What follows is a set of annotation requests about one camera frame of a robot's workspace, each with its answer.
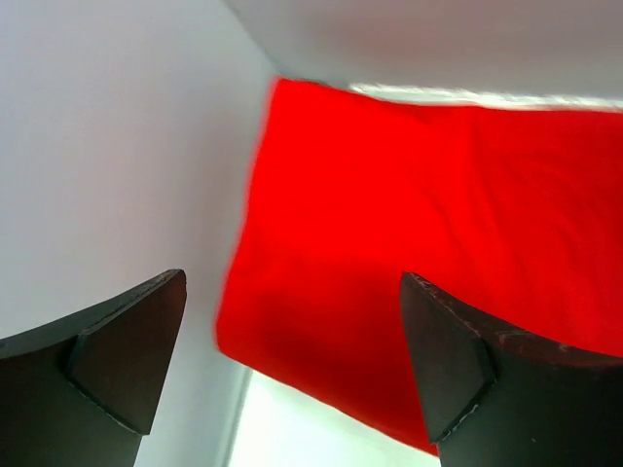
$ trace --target red cloth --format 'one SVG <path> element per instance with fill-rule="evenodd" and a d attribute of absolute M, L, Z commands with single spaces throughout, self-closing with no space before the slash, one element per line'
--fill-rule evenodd
<path fill-rule="evenodd" d="M 401 271 L 534 333 L 623 356 L 622 245 L 622 115 L 401 105 L 280 80 L 218 345 L 434 451 Z"/>

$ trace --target white wall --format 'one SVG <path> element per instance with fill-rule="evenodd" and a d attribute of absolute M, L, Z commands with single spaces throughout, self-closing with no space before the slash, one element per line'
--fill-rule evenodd
<path fill-rule="evenodd" d="M 0 336 L 188 273 L 138 466 L 224 455 L 242 371 L 211 318 L 272 73 L 217 0 L 0 2 Z"/>
<path fill-rule="evenodd" d="M 230 467 L 439 467 L 312 397 L 253 372 Z"/>
<path fill-rule="evenodd" d="M 623 97 L 619 0 L 227 1 L 294 76 Z"/>

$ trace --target red towel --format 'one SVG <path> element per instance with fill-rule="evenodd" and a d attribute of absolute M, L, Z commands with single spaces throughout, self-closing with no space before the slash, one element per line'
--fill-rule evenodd
<path fill-rule="evenodd" d="M 218 345 L 434 452 L 400 273 L 544 337 L 623 356 L 622 182 L 616 113 L 403 105 L 280 80 Z"/>

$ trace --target red fabric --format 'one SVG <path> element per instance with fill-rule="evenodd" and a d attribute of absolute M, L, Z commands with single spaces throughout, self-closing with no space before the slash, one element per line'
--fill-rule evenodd
<path fill-rule="evenodd" d="M 623 356 L 622 182 L 619 114 L 401 105 L 278 81 L 218 345 L 434 451 L 401 271 L 534 333 Z"/>

